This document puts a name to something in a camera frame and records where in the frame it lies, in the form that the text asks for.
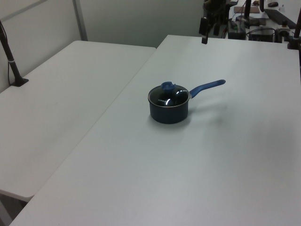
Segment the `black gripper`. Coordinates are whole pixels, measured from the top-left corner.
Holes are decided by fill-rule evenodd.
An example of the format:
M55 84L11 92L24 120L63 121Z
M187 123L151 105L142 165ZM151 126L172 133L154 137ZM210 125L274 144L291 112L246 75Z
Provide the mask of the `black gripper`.
M208 25L209 25L209 20L206 17L202 17L200 20L200 25L199 25L199 34L202 35L202 44L207 44L208 42Z

